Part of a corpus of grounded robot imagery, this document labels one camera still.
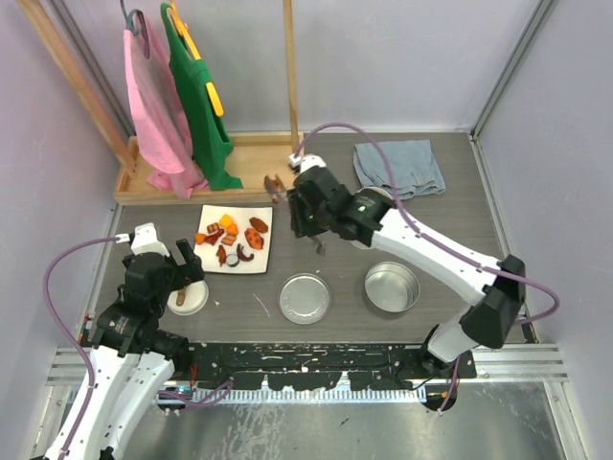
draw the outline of wooden rack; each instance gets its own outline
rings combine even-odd
[[[284,184],[291,184],[293,175],[287,166],[287,157],[298,148],[302,140],[302,133],[298,131],[298,90],[292,0],[284,0],[291,131],[230,133],[234,150],[226,160],[226,170],[230,175],[240,178],[243,188],[214,192],[195,191],[190,199],[179,199],[174,192],[160,191],[147,184],[147,177],[153,169],[139,154],[138,140],[136,137],[131,137],[127,143],[125,142],[112,117],[104,108],[94,86],[81,68],[79,60],[57,30],[40,0],[17,0],[17,3],[119,160],[121,168],[114,191],[118,203],[131,205],[262,201],[270,199],[263,188],[263,178],[267,174],[278,174]]]

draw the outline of black hanger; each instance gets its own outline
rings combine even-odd
[[[125,10],[124,0],[119,0],[120,6],[122,7],[122,13],[124,14],[125,19],[125,28],[128,31],[131,31],[134,36],[138,34],[142,34],[143,40],[145,41],[145,58],[149,59],[149,35],[147,33],[147,23],[145,22],[145,15],[140,10],[132,10],[130,13]],[[138,16],[138,20],[141,24],[141,28],[137,29],[134,24],[134,14]]]

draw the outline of wooden shelf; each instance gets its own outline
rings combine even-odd
[[[231,134],[234,150],[226,160],[226,171],[242,181],[242,189],[219,191],[197,190],[190,199],[180,199],[172,191],[157,190],[147,183],[153,168],[141,157],[138,140],[130,138],[128,150],[136,162],[136,173],[130,177],[124,167],[120,169],[114,196],[123,205],[137,204],[197,204],[219,202],[262,202],[270,196],[263,186],[264,177],[278,174],[286,187],[290,187],[294,174],[287,166],[292,152],[290,132],[242,132]]]

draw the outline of white square plate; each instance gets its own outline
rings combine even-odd
[[[236,254],[238,244],[244,247],[243,252],[249,256],[255,255],[251,262],[240,261],[234,268],[224,264],[219,266],[219,258],[216,256],[217,249],[221,244],[221,240],[225,237],[225,233],[217,240],[215,245],[210,245],[207,242],[196,244],[193,252],[202,260],[202,269],[209,273],[229,273],[237,275],[248,275],[254,273],[265,273],[268,269],[268,257],[270,256],[270,237],[272,233],[272,207],[265,208],[238,208],[232,206],[211,206],[205,204],[202,206],[202,215],[200,216],[200,224],[198,225],[198,233],[208,235],[207,227],[212,223],[219,223],[224,214],[230,216],[238,226],[238,237],[234,245],[223,245],[226,254]],[[253,249],[245,238],[245,230],[251,227],[250,218],[261,219],[268,225],[268,232],[261,234],[264,239],[264,248],[260,251]]]

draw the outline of gray towel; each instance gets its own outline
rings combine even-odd
[[[441,194],[445,191],[443,176],[432,154],[430,141],[394,141],[379,144],[392,165],[400,199]],[[353,166],[363,187],[380,187],[387,192],[392,190],[383,161],[373,145],[355,145]]]

